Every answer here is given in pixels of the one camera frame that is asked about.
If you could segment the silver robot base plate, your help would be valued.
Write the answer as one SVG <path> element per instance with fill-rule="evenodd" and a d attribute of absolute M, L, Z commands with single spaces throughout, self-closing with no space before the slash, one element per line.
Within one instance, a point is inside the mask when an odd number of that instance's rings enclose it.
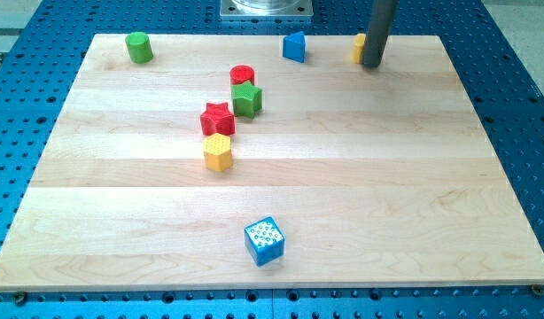
<path fill-rule="evenodd" d="M 309 18 L 314 11 L 312 0 L 221 0 L 220 15 L 226 18 Z"/>

